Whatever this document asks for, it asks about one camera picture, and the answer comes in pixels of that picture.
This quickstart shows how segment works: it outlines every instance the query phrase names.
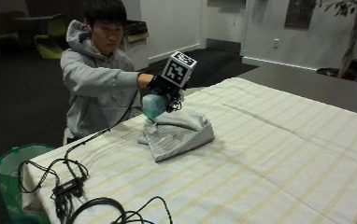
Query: gray table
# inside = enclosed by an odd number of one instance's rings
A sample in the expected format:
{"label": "gray table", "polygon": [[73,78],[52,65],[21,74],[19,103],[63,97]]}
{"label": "gray table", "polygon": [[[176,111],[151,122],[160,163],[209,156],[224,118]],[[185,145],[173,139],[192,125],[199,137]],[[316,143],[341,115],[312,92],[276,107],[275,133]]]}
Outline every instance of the gray table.
{"label": "gray table", "polygon": [[357,82],[271,64],[240,75],[252,82],[357,112]]}

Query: hood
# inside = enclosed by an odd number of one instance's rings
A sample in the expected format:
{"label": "hood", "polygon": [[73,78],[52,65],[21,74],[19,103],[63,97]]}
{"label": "hood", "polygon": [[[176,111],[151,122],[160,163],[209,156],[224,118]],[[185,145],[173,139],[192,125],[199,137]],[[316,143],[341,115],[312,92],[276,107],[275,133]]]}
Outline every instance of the hood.
{"label": "hood", "polygon": [[80,21],[72,21],[67,29],[65,37],[68,45],[91,57],[104,58],[100,51],[93,47],[91,29]]}

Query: person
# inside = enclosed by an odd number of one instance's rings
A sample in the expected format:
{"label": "person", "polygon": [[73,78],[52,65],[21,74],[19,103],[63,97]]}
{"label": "person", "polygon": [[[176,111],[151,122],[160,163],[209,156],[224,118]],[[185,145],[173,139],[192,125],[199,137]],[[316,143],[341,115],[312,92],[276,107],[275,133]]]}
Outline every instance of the person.
{"label": "person", "polygon": [[121,0],[87,0],[84,23],[67,30],[71,49],[61,58],[64,82],[71,91],[67,127],[77,139],[141,114],[141,93],[153,75],[135,72],[119,45],[127,11]]}

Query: white cloth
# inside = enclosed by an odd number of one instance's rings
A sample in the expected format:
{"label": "white cloth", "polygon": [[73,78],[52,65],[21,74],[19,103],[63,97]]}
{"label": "white cloth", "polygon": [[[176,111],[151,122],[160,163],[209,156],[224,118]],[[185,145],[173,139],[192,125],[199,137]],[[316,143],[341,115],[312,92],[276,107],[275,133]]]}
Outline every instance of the white cloth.
{"label": "white cloth", "polygon": [[[209,118],[216,140],[156,163],[139,144],[145,116],[121,123],[69,154],[91,174],[76,208],[104,196],[137,210],[159,195],[175,223],[357,223],[357,113],[241,78],[193,93],[183,107]],[[69,147],[33,161],[48,166]],[[55,170],[68,181],[65,165]],[[27,171],[37,183],[43,171]],[[49,176],[37,200],[59,223],[53,188]],[[161,202],[141,214],[168,223]],[[93,207],[77,223],[111,223],[117,215],[109,206]]]}
{"label": "white cloth", "polygon": [[215,140],[212,122],[192,110],[163,113],[144,123],[140,143],[149,145],[155,161],[164,161]]}

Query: robotic hand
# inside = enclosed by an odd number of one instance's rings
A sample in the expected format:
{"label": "robotic hand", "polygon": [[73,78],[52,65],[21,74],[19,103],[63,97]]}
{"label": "robotic hand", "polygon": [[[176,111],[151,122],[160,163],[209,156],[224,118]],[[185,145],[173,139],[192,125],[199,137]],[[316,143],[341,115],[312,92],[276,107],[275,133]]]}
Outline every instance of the robotic hand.
{"label": "robotic hand", "polygon": [[143,113],[149,119],[181,109],[181,90],[187,89],[196,65],[197,61],[179,51],[169,57],[163,75],[148,85],[153,93],[143,97]]}

